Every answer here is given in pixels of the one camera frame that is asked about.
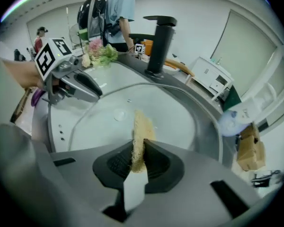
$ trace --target white cabinet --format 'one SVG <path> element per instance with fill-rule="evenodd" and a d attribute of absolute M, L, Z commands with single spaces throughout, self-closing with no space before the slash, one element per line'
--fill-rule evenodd
<path fill-rule="evenodd" d="M 212 100 L 215 100 L 234 81 L 223 67 L 203 57 L 196 60 L 192 72 L 195 74 L 194 79 L 214 95 Z"/>

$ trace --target fluorescent light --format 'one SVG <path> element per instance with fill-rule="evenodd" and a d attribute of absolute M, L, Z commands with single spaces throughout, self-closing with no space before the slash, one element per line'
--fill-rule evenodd
<path fill-rule="evenodd" d="M 8 15 L 10 15 L 15 9 L 19 8 L 23 3 L 27 2 L 28 0 L 19 0 L 15 4 L 11 5 L 8 10 L 3 14 L 1 17 L 0 22 L 6 19 Z"/>

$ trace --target faucet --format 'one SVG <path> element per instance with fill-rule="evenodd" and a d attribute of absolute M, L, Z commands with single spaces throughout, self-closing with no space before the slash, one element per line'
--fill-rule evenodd
<path fill-rule="evenodd" d="M 132 39 L 147 39 L 153 41 L 151 58 L 145 73 L 161 78 L 163 65 L 175 32 L 173 27 L 177 25 L 177 20 L 169 16 L 146 16 L 143 18 L 157 21 L 155 35 L 129 34 L 129 37 Z"/>

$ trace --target wooden handle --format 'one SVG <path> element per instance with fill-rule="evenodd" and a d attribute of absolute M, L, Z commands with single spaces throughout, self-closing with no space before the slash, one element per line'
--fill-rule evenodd
<path fill-rule="evenodd" d="M 183 72 L 187 73 L 188 75 L 191 75 L 192 77 L 195 76 L 194 73 L 191 72 L 191 70 L 188 69 L 188 67 L 186 65 L 183 65 L 180 62 L 174 61 L 172 59 L 166 59 L 165 63 L 169 64 L 167 66 L 170 66 L 170 67 L 174 66 L 174 67 L 179 68 L 180 70 L 182 70 Z"/>

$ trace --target cabinet drawer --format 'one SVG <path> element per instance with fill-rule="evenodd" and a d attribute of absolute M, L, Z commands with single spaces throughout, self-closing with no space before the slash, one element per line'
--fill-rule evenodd
<path fill-rule="evenodd" d="M 218 81 L 213 81 L 213 83 L 210 85 L 210 88 L 213 90 L 220 92 L 223 89 L 224 85 Z"/>

